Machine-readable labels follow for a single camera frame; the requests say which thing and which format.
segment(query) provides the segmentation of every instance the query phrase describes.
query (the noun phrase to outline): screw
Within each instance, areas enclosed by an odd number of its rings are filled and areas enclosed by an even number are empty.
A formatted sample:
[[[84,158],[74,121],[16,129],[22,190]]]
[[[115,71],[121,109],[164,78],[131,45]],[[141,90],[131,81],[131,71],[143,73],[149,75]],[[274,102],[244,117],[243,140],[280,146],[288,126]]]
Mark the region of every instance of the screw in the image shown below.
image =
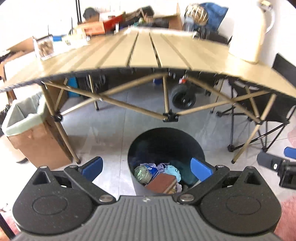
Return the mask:
[[[180,200],[182,202],[191,202],[194,200],[194,196],[192,194],[183,194],[180,196]]]
[[[112,200],[113,200],[113,197],[109,194],[104,194],[99,198],[99,201],[101,202],[111,202]]]
[[[143,199],[142,199],[142,201],[143,201],[143,202],[145,202],[145,203],[148,203],[148,202],[150,202],[150,201],[151,201],[151,199],[150,199],[150,198],[148,198],[148,197],[145,197],[145,198],[143,198]]]

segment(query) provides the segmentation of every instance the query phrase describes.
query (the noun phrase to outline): black bin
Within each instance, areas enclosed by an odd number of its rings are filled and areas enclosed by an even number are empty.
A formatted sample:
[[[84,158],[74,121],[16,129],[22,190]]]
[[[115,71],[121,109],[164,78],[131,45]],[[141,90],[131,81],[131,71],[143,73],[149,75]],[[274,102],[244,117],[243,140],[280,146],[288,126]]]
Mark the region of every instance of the black bin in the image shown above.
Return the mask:
[[[128,151],[128,165],[138,196],[159,195],[144,187],[134,177],[134,170],[142,163],[170,163],[179,169],[181,184],[189,188],[198,179],[191,172],[192,158],[205,161],[205,155],[198,142],[184,131],[174,128],[155,128],[139,135],[131,144]]]

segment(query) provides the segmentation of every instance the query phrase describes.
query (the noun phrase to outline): folding chair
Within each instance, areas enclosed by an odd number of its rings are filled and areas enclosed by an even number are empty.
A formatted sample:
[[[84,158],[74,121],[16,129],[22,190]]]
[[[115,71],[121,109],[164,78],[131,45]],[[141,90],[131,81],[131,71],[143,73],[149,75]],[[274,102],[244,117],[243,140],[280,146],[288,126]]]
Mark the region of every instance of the folding chair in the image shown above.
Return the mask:
[[[296,67],[292,65],[290,62],[288,62],[286,59],[284,59],[280,54],[276,55],[273,69],[276,70],[278,73],[280,73],[282,76],[284,76],[288,81],[290,81],[294,86],[296,86]],[[245,85],[242,82],[234,79],[229,80],[229,84],[231,86],[231,97],[234,96],[234,91],[237,93],[237,96],[245,95],[246,93],[252,93],[254,91],[258,91],[257,86],[251,86],[251,85]],[[265,106],[267,105],[272,93],[268,93],[261,96],[256,96],[252,99],[246,99],[239,101],[239,103],[244,106],[248,111],[253,113],[256,117],[259,117],[262,115]],[[217,111],[216,115],[218,117],[222,117],[224,115],[231,115],[231,133],[230,133],[230,144],[227,147],[229,152],[233,152],[239,148],[242,148],[244,144],[239,146],[233,145],[233,131],[234,131],[234,116],[235,115],[245,115],[244,113],[234,113],[235,106],[232,106],[230,109],[227,109],[223,112]],[[253,143],[257,140],[261,141],[262,144],[262,150],[264,152],[267,152],[267,150],[271,147],[271,145],[276,141],[276,139],[279,137],[279,135],[282,133],[286,125],[290,123],[290,118],[292,117],[294,111],[296,109],[296,100],[293,97],[286,96],[286,95],[278,95],[275,99],[275,102],[273,103],[266,119],[265,119],[265,125],[266,125],[266,131],[264,134],[261,134],[260,130],[258,130],[258,137],[254,138],[250,141],[250,143]],[[276,128],[268,131],[268,122],[269,121],[275,121],[281,123]],[[274,131],[280,129],[276,137],[272,140],[272,142],[267,145],[267,136]]]

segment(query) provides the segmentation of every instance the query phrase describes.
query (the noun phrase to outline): table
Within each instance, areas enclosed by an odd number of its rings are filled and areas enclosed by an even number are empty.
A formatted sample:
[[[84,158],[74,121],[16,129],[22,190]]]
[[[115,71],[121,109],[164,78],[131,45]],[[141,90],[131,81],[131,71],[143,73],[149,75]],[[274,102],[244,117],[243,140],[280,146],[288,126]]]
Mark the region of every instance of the table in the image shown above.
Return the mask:
[[[46,61],[35,59],[15,76],[10,78],[5,85],[0,88],[0,92],[34,83],[39,84],[45,95],[50,115],[54,117],[55,124],[77,163],[80,163],[80,160],[72,149],[60,121],[63,115],[90,102],[96,102],[97,100],[105,101],[165,122],[177,121],[179,117],[196,111],[232,104],[256,123],[255,129],[249,139],[233,158],[232,163],[235,163],[265,120],[277,95],[284,94],[296,98],[296,89],[289,81],[270,67],[262,63],[251,64],[245,62],[229,54],[227,45],[194,39],[193,36],[194,33],[140,27],[127,28],[115,35],[96,36],[90,40],[87,46],[60,54]],[[88,76],[91,87],[93,87],[92,73],[112,74],[118,71],[143,72],[143,77],[119,85],[100,94],[94,93],[94,88],[91,88],[92,92],[89,92],[67,86],[66,84],[55,83],[55,80],[65,79],[71,76]],[[172,113],[168,101],[167,76],[176,72],[182,73],[187,77],[188,81],[199,85],[207,91],[214,92],[224,100]],[[246,85],[248,85],[248,83],[252,85],[255,84],[260,86],[263,90],[254,93],[246,91],[246,95],[230,98],[219,90],[214,89],[213,86],[208,85],[205,81],[194,77],[204,72],[214,73],[218,78],[222,79],[235,77]],[[164,114],[146,110],[108,97],[109,95],[151,82],[153,79],[157,78],[163,78],[165,100]],[[83,101],[63,113],[59,113],[53,106],[46,86],[71,91],[90,97],[90,99]],[[251,102],[254,103],[252,101],[253,97],[269,92],[271,92],[272,95],[261,116],[252,114],[238,103],[238,101],[244,99],[250,99]],[[256,113],[257,108],[255,105],[253,105],[253,109],[254,113]]]

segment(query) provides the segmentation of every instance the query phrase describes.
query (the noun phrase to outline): trash can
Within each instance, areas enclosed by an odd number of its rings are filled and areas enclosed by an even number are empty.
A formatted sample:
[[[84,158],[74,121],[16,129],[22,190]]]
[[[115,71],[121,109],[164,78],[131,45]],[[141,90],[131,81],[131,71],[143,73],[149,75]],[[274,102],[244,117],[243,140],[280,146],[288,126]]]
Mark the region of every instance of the trash can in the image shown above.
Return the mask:
[[[61,138],[39,92],[24,100],[14,100],[2,124],[2,131],[36,167],[50,169],[71,163],[71,153]]]
[[[131,144],[128,151],[128,165],[137,195],[159,195],[145,188],[134,177],[134,170],[142,163],[170,163],[181,174],[181,184],[189,188],[198,179],[191,172],[192,158],[205,161],[205,155],[198,142],[184,131],[174,128],[155,128],[139,135]]]

